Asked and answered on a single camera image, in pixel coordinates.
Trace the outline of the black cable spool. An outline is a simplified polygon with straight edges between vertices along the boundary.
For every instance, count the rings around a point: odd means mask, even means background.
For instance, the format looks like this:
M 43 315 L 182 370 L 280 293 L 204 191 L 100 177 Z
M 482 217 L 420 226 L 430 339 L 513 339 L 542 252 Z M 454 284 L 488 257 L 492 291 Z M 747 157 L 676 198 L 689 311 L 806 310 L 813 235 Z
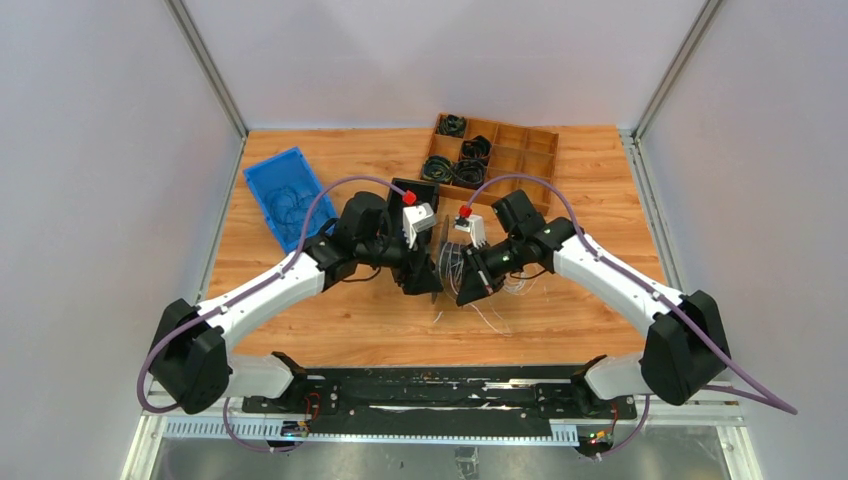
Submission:
M 436 273 L 439 276 L 443 290 L 431 294 L 430 300 L 432 305 L 437 303 L 440 296 L 447 295 L 455 300 L 459 293 L 463 271 L 463 245 L 451 242 L 448 239 L 453 229 L 453 220 L 449 215 L 446 215 L 441 224 L 438 242 L 433 252 Z

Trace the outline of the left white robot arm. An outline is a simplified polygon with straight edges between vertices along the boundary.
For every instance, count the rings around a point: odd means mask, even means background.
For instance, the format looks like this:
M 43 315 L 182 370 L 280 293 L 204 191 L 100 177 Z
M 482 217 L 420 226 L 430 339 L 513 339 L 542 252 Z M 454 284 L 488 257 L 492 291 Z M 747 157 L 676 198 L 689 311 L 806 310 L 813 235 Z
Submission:
M 277 354 L 240 356 L 233 349 L 285 309 L 350 282 L 361 265 L 391 270 L 406 295 L 441 292 L 427 242 L 435 212 L 411 191 L 401 201 L 402 208 L 391 212 L 387 200 L 360 191 L 339 217 L 263 274 L 199 305 L 173 301 L 163 310 L 141 373 L 151 375 L 186 414 L 224 397 L 251 396 L 267 397 L 283 413 L 298 411 L 307 389 L 292 362 Z

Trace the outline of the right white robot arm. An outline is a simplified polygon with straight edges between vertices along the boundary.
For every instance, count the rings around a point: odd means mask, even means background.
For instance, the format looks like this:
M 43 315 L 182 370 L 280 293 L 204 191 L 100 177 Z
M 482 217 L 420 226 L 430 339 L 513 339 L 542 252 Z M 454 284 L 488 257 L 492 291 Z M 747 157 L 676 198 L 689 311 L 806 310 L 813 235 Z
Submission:
M 492 208 L 506 234 L 494 245 L 484 238 L 481 217 L 468 207 L 455 220 L 456 229 L 471 238 L 462 252 L 458 305 L 499 292 L 507 275 L 537 264 L 594 294 L 645 338 L 641 352 L 601 355 L 572 374 L 571 400 L 580 414 L 598 416 L 612 399 L 630 395 L 656 395 L 681 405 L 726 369 L 728 342 L 709 294 L 684 294 L 643 275 L 571 220 L 546 220 L 522 190 Z

